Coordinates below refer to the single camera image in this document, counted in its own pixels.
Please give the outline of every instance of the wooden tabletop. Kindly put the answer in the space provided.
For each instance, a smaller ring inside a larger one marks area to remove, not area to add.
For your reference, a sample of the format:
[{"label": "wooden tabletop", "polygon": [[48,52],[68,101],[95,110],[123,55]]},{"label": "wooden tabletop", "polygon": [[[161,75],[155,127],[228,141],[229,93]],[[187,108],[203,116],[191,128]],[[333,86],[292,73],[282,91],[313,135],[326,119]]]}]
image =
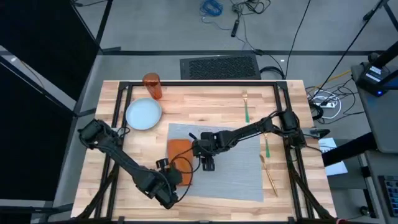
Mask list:
[{"label": "wooden tabletop", "polygon": [[[301,127],[311,128],[313,121],[303,81],[286,82],[291,104],[300,119]],[[96,119],[102,119],[109,125],[112,122],[118,85],[118,81],[105,81],[99,97]],[[276,110],[274,92],[270,86],[163,86],[163,97],[159,100],[162,106],[162,118],[159,123],[147,131],[132,129],[125,137],[123,150],[139,164],[155,169],[155,161],[165,157],[169,123],[232,128],[244,126],[242,90],[248,91],[251,121],[257,121]],[[150,95],[145,87],[133,88],[132,101],[147,97]],[[123,115],[125,100],[126,92],[122,98],[120,118]],[[279,125],[278,118],[272,121]],[[275,196],[266,172],[262,171],[264,202],[186,196],[173,208],[166,210],[156,199],[150,200],[138,191],[131,176],[126,171],[120,170],[113,219],[125,216],[126,220],[286,221],[287,217],[295,217],[282,138],[275,134],[268,134],[268,138],[271,158],[266,159],[266,163],[279,197]],[[314,139],[307,139],[307,143],[319,147]],[[265,157],[263,136],[261,147]],[[83,211],[97,192],[104,157],[105,155],[99,150],[87,150],[73,206],[73,217]],[[305,148],[302,149],[302,157],[310,190],[330,214],[336,216],[320,152]],[[103,217],[108,204],[108,195],[109,189],[104,198]],[[307,211],[301,190],[299,196],[302,213],[306,217]]]}]

